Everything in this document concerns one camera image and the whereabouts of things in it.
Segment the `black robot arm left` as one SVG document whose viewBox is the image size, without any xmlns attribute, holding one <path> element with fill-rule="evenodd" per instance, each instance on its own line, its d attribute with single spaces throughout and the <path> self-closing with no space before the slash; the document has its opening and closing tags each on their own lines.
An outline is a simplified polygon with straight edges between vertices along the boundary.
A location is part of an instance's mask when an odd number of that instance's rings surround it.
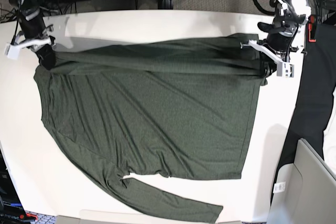
<svg viewBox="0 0 336 224">
<path fill-rule="evenodd" d="M 274 17 L 271 24 L 258 23 L 258 28 L 267 33 L 267 38 L 248 43 L 260 53 L 262 76 L 268 77 L 275 72 L 280 77 L 292 78 L 294 66 L 290 63 L 290 53 L 299 51 L 292 43 L 311 15 L 308 0 L 270 0 L 273 11 L 263 9 L 258 0 L 253 2 L 260 12 Z"/>
</svg>

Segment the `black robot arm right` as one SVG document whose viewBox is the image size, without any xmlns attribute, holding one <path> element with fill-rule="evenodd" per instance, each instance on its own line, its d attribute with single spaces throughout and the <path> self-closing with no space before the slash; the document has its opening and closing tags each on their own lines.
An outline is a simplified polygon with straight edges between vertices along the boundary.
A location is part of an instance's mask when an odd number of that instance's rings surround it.
<svg viewBox="0 0 336 224">
<path fill-rule="evenodd" d="M 56 64 L 53 47 L 55 37 L 49 35 L 54 31 L 53 25 L 45 25 L 41 13 L 41 0 L 9 0 L 16 8 L 16 27 L 12 40 L 6 45 L 5 55 L 16 59 L 20 50 L 28 48 L 34 52 L 39 64 L 50 70 Z"/>
</svg>

